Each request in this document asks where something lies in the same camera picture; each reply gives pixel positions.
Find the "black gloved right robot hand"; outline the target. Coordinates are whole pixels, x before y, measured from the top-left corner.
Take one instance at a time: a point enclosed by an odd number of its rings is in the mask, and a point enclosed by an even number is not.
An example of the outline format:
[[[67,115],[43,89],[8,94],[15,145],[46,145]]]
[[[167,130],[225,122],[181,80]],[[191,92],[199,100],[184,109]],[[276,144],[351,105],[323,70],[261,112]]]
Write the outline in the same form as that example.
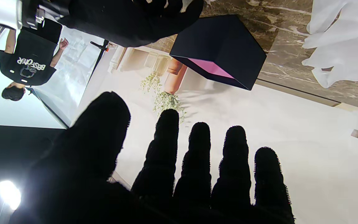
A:
[[[64,26],[122,47],[140,47],[178,34],[200,17],[205,2],[193,0],[72,0]]]

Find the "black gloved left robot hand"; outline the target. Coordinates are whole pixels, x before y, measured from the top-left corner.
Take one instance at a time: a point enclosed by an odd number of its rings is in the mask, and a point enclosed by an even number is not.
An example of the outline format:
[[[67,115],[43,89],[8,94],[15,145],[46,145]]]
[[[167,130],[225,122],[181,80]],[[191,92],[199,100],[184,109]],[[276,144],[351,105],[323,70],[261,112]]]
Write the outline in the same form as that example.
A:
[[[255,153],[255,203],[250,202],[246,132],[226,132],[219,178],[210,174],[210,128],[195,123],[181,177],[175,181],[179,115],[161,113],[143,168],[131,190],[108,182],[116,168],[130,112],[115,92],[104,92],[64,130],[28,170],[10,224],[293,224],[276,152]]]

